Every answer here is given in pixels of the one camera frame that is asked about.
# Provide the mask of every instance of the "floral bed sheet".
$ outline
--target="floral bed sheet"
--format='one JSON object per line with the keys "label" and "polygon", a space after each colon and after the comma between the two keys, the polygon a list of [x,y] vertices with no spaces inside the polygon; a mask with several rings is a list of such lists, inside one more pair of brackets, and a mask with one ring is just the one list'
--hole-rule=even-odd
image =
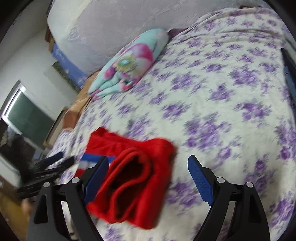
{"label": "floral bed sheet", "polygon": [[[209,13],[173,38],[133,89],[92,102],[74,131],[61,133],[51,154],[62,150],[77,161],[99,126],[135,140],[166,138],[178,149],[157,227],[94,219],[104,240],[192,240],[209,211],[187,169],[192,154],[231,183],[253,182],[271,240],[281,236],[296,194],[296,131],[279,50],[287,32],[265,8]],[[59,182],[68,182],[76,169]]]}

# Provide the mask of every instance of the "brown cloth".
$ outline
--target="brown cloth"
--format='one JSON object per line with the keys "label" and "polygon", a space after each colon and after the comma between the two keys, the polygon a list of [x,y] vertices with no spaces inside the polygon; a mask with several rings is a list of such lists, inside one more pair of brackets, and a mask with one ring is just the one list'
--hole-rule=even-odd
{"label": "brown cloth", "polygon": [[91,83],[94,81],[99,72],[100,71],[98,70],[97,72],[93,73],[90,77],[88,77],[88,79],[85,81],[85,85],[77,95],[76,101],[66,112],[63,118],[62,128],[64,130],[72,131],[76,126],[81,113],[87,107],[91,100],[91,96],[88,94],[88,90],[91,86]]}

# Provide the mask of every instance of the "folded red cloth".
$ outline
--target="folded red cloth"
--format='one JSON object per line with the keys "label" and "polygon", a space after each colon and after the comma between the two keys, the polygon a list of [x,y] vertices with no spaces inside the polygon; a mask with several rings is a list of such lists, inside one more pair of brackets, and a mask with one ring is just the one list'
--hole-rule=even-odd
{"label": "folded red cloth", "polygon": [[174,146],[160,138],[134,141],[100,127],[91,134],[85,153],[115,157],[88,211],[109,223],[128,220],[144,229],[155,227]]}

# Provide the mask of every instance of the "blue gripper pad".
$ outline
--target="blue gripper pad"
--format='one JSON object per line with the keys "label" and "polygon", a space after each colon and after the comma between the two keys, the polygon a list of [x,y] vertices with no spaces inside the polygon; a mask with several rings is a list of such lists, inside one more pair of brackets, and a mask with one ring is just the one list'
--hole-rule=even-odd
{"label": "blue gripper pad", "polygon": [[[90,159],[92,159],[92,161],[94,156],[98,158],[98,161],[102,157],[102,156],[91,155],[91,154],[88,154],[88,156],[90,157]],[[83,201],[85,205],[87,205],[89,202],[94,201],[96,194],[99,188],[101,187],[101,184],[103,183],[103,180],[108,172],[108,169],[109,169],[109,160],[107,157],[104,157],[100,166],[96,169],[92,177],[89,179],[86,187],[84,188]]]}
{"label": "blue gripper pad", "polygon": [[191,177],[203,199],[204,202],[207,202],[209,205],[214,204],[214,197],[213,197],[213,188],[205,175],[203,174],[202,170],[195,162],[195,159],[190,156],[188,158],[188,170],[191,174]]}

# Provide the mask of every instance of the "folded blanket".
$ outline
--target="folded blanket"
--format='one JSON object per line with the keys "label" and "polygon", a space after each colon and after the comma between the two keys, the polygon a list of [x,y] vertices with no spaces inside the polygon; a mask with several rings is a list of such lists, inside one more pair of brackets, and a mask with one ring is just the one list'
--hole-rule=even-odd
{"label": "folded blanket", "polygon": [[[111,165],[87,210],[109,223],[155,227],[171,176],[174,146],[164,139],[130,140],[103,127],[91,134],[85,153],[107,156]],[[78,167],[75,176],[84,172]]]}
{"label": "folded blanket", "polygon": [[168,34],[159,28],[136,37],[103,67],[89,93],[99,97],[132,88],[152,66],[168,40]]}
{"label": "folded blanket", "polygon": [[91,96],[88,94],[88,89],[89,89],[91,83],[97,77],[98,73],[99,73],[99,71],[93,73],[85,81],[85,85],[83,86],[83,88],[81,89],[79,94],[77,95],[74,104],[66,112],[66,114],[63,118],[63,126],[62,126],[62,128],[64,130],[72,131],[74,129],[74,127],[76,126],[81,113],[83,112],[83,110],[86,108],[86,106],[89,104],[89,102],[91,100]]}

